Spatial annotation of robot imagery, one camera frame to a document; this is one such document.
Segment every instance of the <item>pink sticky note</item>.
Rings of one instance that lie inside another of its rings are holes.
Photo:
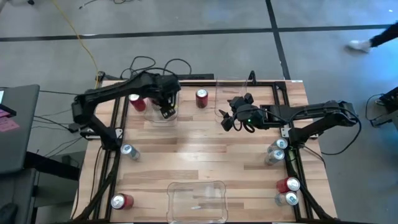
[[[19,128],[19,125],[11,118],[0,118],[0,132],[10,131],[16,128]]]
[[[7,111],[0,110],[0,118],[10,115]]]

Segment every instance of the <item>black pants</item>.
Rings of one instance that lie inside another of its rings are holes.
[[[371,41],[371,47],[377,47],[378,45],[384,44],[387,41],[395,39],[398,37],[398,22],[391,25],[383,33],[374,36]]]

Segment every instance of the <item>person's leg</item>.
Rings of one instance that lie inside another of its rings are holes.
[[[370,40],[352,40],[351,42],[349,42],[348,46],[355,50],[362,50],[364,52],[369,52],[372,47],[377,47],[397,37],[398,37],[398,22],[391,25],[383,33],[374,36]]]
[[[394,25],[391,25],[383,33],[374,36],[372,39],[370,39],[371,47],[377,47],[397,37],[398,37],[398,22],[396,22]]]

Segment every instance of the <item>clear plastic container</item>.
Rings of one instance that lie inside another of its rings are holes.
[[[170,224],[225,223],[226,187],[222,181],[171,183],[167,189]]]
[[[215,114],[216,122],[220,123],[223,120],[223,115],[220,110],[228,112],[232,116],[231,107],[228,100],[232,100],[235,96],[244,96],[247,93],[248,80],[239,77],[228,77],[216,81],[216,100],[215,100]]]
[[[178,115],[178,104],[179,104],[179,93],[175,97],[175,114],[167,119],[165,119],[160,112],[160,108],[157,105],[154,105],[149,98],[145,99],[145,103],[147,105],[144,117],[148,121],[152,121],[153,123],[170,123],[177,118]]]

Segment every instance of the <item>yellow cable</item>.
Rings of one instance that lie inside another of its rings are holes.
[[[52,3],[54,4],[54,6],[61,12],[63,18],[68,22],[70,28],[72,28],[72,30],[74,31],[75,35],[77,36],[77,39],[80,42],[80,45],[87,51],[88,55],[91,57],[94,66],[95,66],[95,70],[96,70],[96,74],[95,74],[95,88],[97,88],[98,86],[98,67],[97,67],[97,63],[95,63],[95,59],[94,56],[91,54],[91,52],[87,49],[87,47],[84,45],[83,41],[81,41],[79,34],[76,32],[72,22],[70,22],[70,20],[68,19],[67,15],[65,15],[65,13],[61,10],[60,6],[57,4],[57,0],[51,0]]]

